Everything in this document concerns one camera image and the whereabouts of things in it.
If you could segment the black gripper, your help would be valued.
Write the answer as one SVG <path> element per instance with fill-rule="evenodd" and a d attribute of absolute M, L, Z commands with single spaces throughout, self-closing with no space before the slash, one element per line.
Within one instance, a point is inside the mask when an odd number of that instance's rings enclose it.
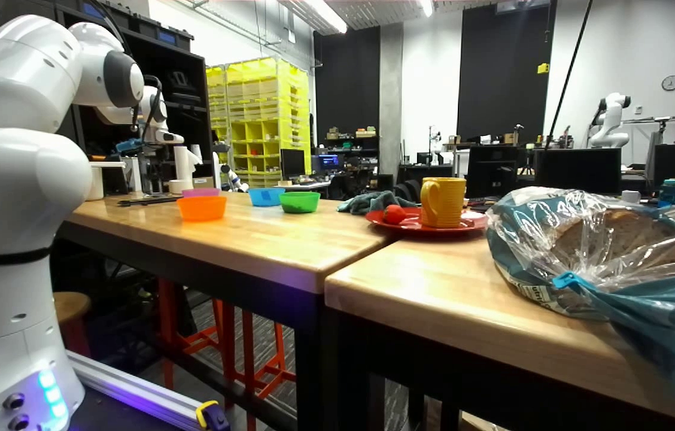
<path fill-rule="evenodd" d="M 137 164 L 137 189 L 162 191 L 173 170 L 169 147 L 140 145 L 134 153 Z"/>

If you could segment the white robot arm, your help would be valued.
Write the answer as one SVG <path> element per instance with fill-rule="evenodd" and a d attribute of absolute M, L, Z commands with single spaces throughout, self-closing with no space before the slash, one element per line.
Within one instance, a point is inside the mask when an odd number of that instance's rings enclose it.
<path fill-rule="evenodd" d="M 0 431 L 67 431 L 84 400 L 49 286 L 52 239 L 91 189 L 88 157 L 59 134 L 73 105 L 149 145 L 179 140 L 109 30 L 41 15 L 0 26 Z"/>

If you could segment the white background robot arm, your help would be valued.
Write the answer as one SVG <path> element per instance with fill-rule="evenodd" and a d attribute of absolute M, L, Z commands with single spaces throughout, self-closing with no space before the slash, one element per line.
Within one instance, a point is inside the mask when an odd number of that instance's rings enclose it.
<path fill-rule="evenodd" d="M 632 99 L 625 93 L 607 93 L 601 99 L 596 116 L 589 125 L 589 145 L 594 148 L 621 148 L 629 137 L 621 133 L 621 112 Z"/>

